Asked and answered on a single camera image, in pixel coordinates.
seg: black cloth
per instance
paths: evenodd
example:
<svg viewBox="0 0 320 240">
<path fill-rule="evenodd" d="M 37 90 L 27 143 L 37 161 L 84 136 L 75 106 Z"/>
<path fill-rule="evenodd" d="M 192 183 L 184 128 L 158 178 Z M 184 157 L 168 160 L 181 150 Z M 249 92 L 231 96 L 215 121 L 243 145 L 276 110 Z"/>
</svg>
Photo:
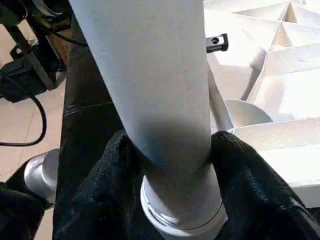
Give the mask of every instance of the black cloth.
<svg viewBox="0 0 320 240">
<path fill-rule="evenodd" d="M 210 160 L 228 221 L 217 239 L 320 239 L 320 227 L 288 184 L 249 145 L 228 132 L 212 136 Z M 141 206 L 139 161 L 124 131 L 106 149 L 55 225 L 55 239 L 162 239 Z"/>
<path fill-rule="evenodd" d="M 31 240 L 35 237 L 45 208 L 31 194 L 0 183 L 0 239 Z"/>
<path fill-rule="evenodd" d="M 76 22 L 73 38 L 85 40 Z M 130 141 L 118 133 L 106 147 L 122 128 L 89 48 L 73 45 L 54 240 L 162 239 L 142 211 L 142 173 Z M 219 132 L 212 137 L 211 160 L 228 215 L 218 239 L 319 239 L 319 226 L 299 198 L 250 146 Z"/>
</svg>

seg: white folded panel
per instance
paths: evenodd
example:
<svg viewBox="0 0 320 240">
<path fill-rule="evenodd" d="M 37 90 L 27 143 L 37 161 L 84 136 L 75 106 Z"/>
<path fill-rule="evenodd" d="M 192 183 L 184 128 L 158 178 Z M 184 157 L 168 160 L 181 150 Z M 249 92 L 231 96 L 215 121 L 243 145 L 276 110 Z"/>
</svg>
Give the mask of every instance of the white folded panel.
<svg viewBox="0 0 320 240">
<path fill-rule="evenodd" d="M 222 98 L 245 100 L 273 120 L 234 133 L 307 208 L 320 207 L 320 1 L 207 0 L 204 14 L 206 37 L 229 38 L 226 52 L 207 55 Z"/>
</svg>

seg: black electrical cord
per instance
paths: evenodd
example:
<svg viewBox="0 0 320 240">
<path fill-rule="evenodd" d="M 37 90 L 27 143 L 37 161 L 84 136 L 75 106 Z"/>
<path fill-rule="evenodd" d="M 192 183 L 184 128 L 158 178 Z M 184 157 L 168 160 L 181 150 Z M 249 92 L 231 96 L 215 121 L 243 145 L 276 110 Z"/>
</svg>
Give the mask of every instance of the black electrical cord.
<svg viewBox="0 0 320 240">
<path fill-rule="evenodd" d="M 62 39 L 62 40 L 65 40 L 66 42 L 69 42 L 69 43 L 72 43 L 72 44 L 75 44 L 75 45 L 85 46 L 85 47 L 88 46 L 88 44 L 86 44 L 86 43 L 82 43 L 82 42 L 79 42 L 79 41 L 77 41 L 77 40 L 70 39 L 70 38 L 68 38 L 68 37 L 66 37 L 66 36 L 63 36 L 63 35 L 57 33 L 56 31 L 51 31 L 50 28 L 47 28 L 47 29 L 50 30 L 50 33 L 51 33 L 51 34 L 56 35 L 58 38 L 60 38 L 60 39 Z"/>
<path fill-rule="evenodd" d="M 69 42 L 69 43 L 72 43 L 72 44 L 75 44 L 75 45 L 80 45 L 80 46 L 84 46 L 84 47 L 88 47 L 88 44 L 86 43 L 83 43 L 83 42 L 79 42 L 77 40 L 73 40 L 73 39 L 70 39 L 66 36 L 63 36 L 61 35 L 60 33 L 57 33 L 56 31 L 54 31 L 53 29 L 43 25 L 42 23 L 40 23 L 39 21 L 36 21 L 36 23 L 43 29 L 43 31 L 49 33 L 49 34 L 53 34 L 55 36 L 57 36 L 58 38 L 66 41 L 66 42 Z"/>
<path fill-rule="evenodd" d="M 16 143 L 16 142 L 0 142 L 0 146 L 7 146 L 7 147 L 29 147 L 36 145 L 44 139 L 47 131 L 47 118 L 46 118 L 46 112 L 44 110 L 44 107 L 41 105 L 39 100 L 33 95 L 31 92 L 26 90 L 23 86 L 21 86 L 19 83 L 17 83 L 15 80 L 13 80 L 10 76 L 8 76 L 6 73 L 4 73 L 2 70 L 0 70 L 0 76 L 5 78 L 6 80 L 12 82 L 14 85 L 16 85 L 20 90 L 22 90 L 31 100 L 36 104 L 37 108 L 40 111 L 41 118 L 42 118 L 42 132 L 38 139 L 26 142 L 26 143 Z"/>
</svg>

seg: white cardboard tube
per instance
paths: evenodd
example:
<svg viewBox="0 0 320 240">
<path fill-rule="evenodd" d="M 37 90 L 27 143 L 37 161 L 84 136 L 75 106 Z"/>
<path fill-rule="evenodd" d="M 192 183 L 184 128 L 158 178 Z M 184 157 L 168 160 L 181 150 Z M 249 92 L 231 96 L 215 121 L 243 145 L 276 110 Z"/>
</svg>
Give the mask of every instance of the white cardboard tube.
<svg viewBox="0 0 320 240">
<path fill-rule="evenodd" d="M 149 159 L 142 187 L 151 209 L 172 219 L 173 228 L 204 225 L 222 200 L 206 161 L 211 131 L 203 2 L 70 4 L 128 136 Z"/>
</svg>

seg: tiled floor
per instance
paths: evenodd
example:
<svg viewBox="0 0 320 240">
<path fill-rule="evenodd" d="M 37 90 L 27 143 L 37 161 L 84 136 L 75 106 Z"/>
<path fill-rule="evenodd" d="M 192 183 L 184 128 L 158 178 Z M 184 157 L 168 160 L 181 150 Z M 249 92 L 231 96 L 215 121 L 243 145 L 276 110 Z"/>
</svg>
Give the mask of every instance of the tiled floor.
<svg viewBox="0 0 320 240">
<path fill-rule="evenodd" d="M 7 180 L 26 160 L 60 147 L 65 82 L 57 89 L 37 96 L 47 118 L 46 136 L 39 144 L 30 147 L 0 146 L 0 181 Z M 30 142 L 41 133 L 42 121 L 36 105 L 30 100 L 11 103 L 0 99 L 0 141 Z M 52 239 L 53 210 L 46 211 L 35 240 Z"/>
</svg>

